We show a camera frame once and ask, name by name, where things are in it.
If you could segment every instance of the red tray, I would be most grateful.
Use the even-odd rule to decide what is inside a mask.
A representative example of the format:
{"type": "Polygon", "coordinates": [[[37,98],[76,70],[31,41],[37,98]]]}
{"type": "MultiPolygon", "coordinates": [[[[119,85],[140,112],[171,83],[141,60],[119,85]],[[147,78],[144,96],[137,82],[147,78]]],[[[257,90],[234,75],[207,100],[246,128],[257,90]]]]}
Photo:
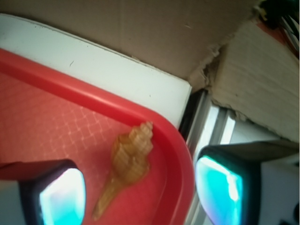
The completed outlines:
{"type": "Polygon", "coordinates": [[[183,224],[195,182],[175,127],[149,109],[0,49],[0,163],[58,158],[72,159],[84,174],[84,224],[183,224]],[[93,221],[114,139],[145,121],[153,122],[154,134],[149,174],[93,221]]]}

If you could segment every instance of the seashell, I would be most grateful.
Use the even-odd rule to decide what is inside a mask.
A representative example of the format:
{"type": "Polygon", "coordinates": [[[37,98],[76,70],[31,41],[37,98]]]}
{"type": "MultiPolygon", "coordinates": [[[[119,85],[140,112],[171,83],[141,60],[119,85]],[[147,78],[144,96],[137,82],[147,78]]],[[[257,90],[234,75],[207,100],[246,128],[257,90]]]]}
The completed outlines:
{"type": "Polygon", "coordinates": [[[140,181],[149,171],[147,155],[153,148],[152,129],[152,122],[146,122],[117,137],[112,147],[112,171],[93,210],[94,220],[102,216],[120,191],[140,181]]]}

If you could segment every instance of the tray rim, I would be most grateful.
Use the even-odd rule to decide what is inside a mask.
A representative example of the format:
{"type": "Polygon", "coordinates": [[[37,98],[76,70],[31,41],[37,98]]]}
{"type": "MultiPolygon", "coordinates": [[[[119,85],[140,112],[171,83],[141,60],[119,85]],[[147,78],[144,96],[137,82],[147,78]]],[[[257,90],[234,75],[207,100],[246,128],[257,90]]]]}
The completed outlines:
{"type": "Polygon", "coordinates": [[[116,96],[101,88],[77,80],[67,74],[43,66],[22,56],[0,49],[0,73],[9,75],[32,86],[43,89],[68,101],[82,105],[104,116],[134,126],[151,120],[153,132],[173,151],[172,160],[167,161],[167,170],[174,167],[166,187],[173,188],[177,199],[163,190],[162,199],[154,215],[153,224],[183,224],[195,189],[195,176],[192,158],[188,147],[178,130],[164,117],[141,105],[116,96]],[[174,187],[180,178],[181,186],[174,187]]]}

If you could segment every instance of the white shelf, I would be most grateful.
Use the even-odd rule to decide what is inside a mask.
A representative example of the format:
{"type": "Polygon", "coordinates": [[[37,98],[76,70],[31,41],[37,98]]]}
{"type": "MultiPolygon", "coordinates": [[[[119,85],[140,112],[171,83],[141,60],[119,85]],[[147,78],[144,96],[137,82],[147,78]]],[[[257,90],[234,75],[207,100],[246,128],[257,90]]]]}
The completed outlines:
{"type": "Polygon", "coordinates": [[[179,127],[188,82],[44,24],[0,14],[0,48],[131,100],[179,127]]]}

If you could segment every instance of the cardboard box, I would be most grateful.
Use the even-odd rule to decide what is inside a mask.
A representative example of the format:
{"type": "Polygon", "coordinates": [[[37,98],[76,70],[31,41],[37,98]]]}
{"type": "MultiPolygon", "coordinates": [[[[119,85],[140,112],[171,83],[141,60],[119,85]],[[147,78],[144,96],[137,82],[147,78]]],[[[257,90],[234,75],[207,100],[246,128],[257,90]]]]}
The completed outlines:
{"type": "Polygon", "coordinates": [[[299,142],[299,60],[256,24],[238,30],[210,79],[217,104],[299,142]]]}
{"type": "Polygon", "coordinates": [[[1,0],[0,12],[65,30],[206,86],[205,65],[257,0],[1,0]]]}

